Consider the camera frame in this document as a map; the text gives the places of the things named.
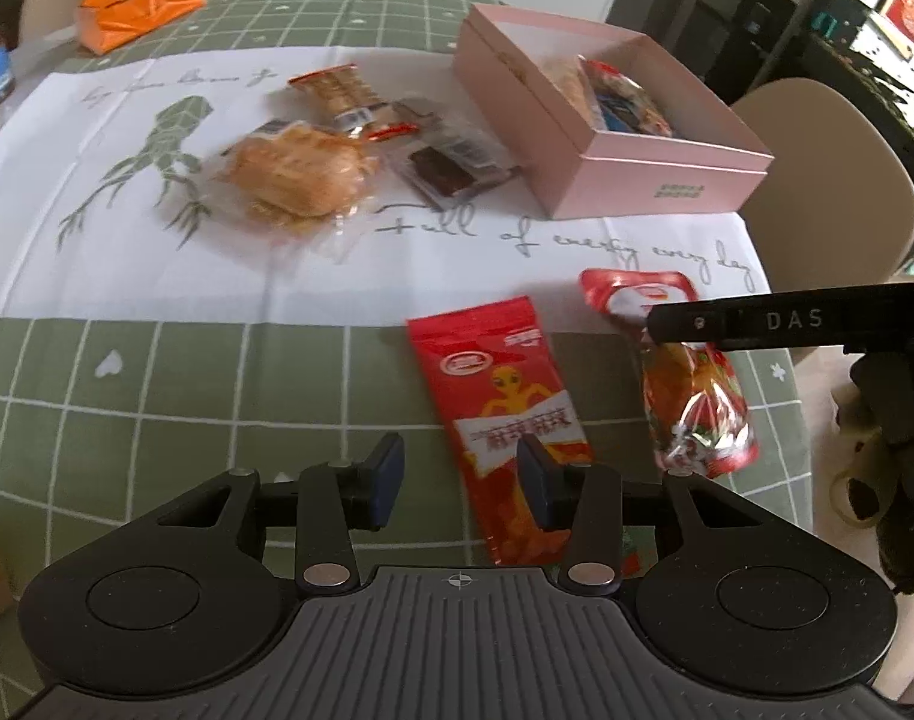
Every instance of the green checkered tablecloth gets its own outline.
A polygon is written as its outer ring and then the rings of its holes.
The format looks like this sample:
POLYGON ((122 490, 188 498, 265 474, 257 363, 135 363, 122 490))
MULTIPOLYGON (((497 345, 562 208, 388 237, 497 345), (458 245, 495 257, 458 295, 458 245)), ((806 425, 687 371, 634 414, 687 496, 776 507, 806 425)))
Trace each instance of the green checkered tablecloth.
POLYGON ((110 55, 68 60, 85 73, 139 59, 276 46, 378 46, 453 52, 473 2, 497 0, 207 0, 186 18, 110 55))
MULTIPOLYGON (((452 52, 474 1, 492 0, 208 0, 61 71, 251 47, 452 52)), ((597 457, 628 478, 657 479, 631 351, 615 336, 551 342, 597 457)), ((762 453, 722 483, 808 528, 809 456, 789 356, 732 359, 762 453)), ((486 563, 402 327, 0 319, 0 555, 19 595, 52 560, 228 467, 295 477, 361 458, 391 429, 405 439, 407 475, 388 528, 354 534, 362 572, 486 563)), ((631 530, 652 560, 647 529, 631 530)), ((266 565, 292 575, 292 533, 269 539, 266 565)), ((11 611, 0 618, 0 717, 39 688, 11 611)))

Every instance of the table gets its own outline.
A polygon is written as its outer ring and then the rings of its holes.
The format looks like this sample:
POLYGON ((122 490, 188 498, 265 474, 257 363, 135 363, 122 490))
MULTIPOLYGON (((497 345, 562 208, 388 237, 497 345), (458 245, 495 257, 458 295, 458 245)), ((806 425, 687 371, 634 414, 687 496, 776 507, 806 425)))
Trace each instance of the table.
MULTIPOLYGON (((384 173, 375 226, 337 264, 219 213, 184 240, 186 224, 167 225, 188 196, 150 170, 56 246, 61 218, 175 100, 175 148, 203 158, 204 201, 209 155, 299 115, 289 74, 352 58, 389 97, 420 91, 482 122, 447 56, 473 1, 489 0, 208 0, 112 55, 67 59, 12 115, 0 132, 0 554, 18 594, 46 563, 228 467, 292 477, 358 458, 388 429, 406 441, 407 477, 388 528, 355 535, 362 572, 485 562, 401 325, 516 293, 534 298, 597 455, 657 478, 631 353, 583 307, 576 276, 680 269, 704 296, 766 290, 737 215, 546 221, 520 179, 469 215, 438 215, 384 173)), ((789 356, 733 362, 762 457, 722 482, 809 528, 789 356)), ((646 529, 631 536, 652 560, 646 529)), ((269 539, 265 562, 287 575, 292 534, 269 539)), ((7 613, 0 716, 38 688, 7 613)))

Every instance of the plastic wrapper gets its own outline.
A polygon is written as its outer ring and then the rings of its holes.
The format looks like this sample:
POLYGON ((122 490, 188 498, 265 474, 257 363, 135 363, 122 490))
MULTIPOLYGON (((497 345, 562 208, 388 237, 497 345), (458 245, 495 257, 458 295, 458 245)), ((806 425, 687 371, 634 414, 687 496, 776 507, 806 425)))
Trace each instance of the plastic wrapper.
POLYGON ((604 115, 607 129, 612 132, 636 132, 675 138, 676 132, 636 81, 616 68, 594 59, 580 57, 604 115))
POLYGON ((416 132, 362 79, 355 64, 295 76, 287 84, 309 95, 334 129, 351 138, 383 141, 416 132))
POLYGON ((360 141, 273 119, 224 157, 220 178, 239 190, 247 218, 304 238, 320 254, 343 260, 372 227, 378 163, 360 141))
MULTIPOLYGON (((516 445, 530 433, 558 463, 591 456, 530 298, 411 319, 407 328, 490 557, 497 565, 557 562, 570 533, 537 527, 517 482, 516 445)), ((636 551, 625 546, 624 554, 625 574, 636 573, 636 551)))
POLYGON ((442 112, 425 98, 394 103, 404 119, 419 121, 419 135, 396 149, 388 161, 432 204, 447 210, 516 174, 510 153, 479 128, 442 112))
POLYGON ((604 114, 597 102, 590 79, 583 69, 583 57, 569 56, 564 59, 551 59, 541 68, 543 74, 567 98, 567 103, 573 105, 585 122, 594 129, 606 130, 604 114))
POLYGON ((580 274, 580 285, 586 302, 613 317, 640 349, 660 469, 689 469, 712 479, 756 460, 747 402, 727 356, 710 343, 655 344, 647 335, 652 307, 698 299, 686 276, 591 269, 580 274))
POLYGON ((83 0, 74 14, 80 45, 97 55, 203 7, 206 0, 83 0))

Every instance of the red snack packet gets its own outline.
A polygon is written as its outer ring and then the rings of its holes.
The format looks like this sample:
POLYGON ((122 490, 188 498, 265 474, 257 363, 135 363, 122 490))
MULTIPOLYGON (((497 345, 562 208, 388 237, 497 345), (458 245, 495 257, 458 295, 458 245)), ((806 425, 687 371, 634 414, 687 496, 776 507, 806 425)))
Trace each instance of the red snack packet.
POLYGON ((698 299, 686 276, 590 269, 580 274, 580 285, 588 305, 640 344, 644 405, 660 469, 713 479, 756 460, 747 401, 727 356, 710 343, 655 346, 647 336, 652 307, 698 299))
POLYGON ((410 319, 407 328, 490 557, 556 562, 570 532, 544 533, 534 522, 517 483, 517 440, 535 434, 558 463, 591 456, 530 298, 410 319))

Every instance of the heart pattern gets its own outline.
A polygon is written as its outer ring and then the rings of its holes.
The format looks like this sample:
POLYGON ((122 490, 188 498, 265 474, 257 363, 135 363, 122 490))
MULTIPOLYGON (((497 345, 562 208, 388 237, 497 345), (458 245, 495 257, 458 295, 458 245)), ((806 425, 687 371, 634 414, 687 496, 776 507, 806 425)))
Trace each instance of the heart pattern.
POLYGON ((104 376, 116 376, 124 369, 124 358, 119 355, 116 349, 113 349, 103 361, 97 365, 94 376, 103 379, 104 376))

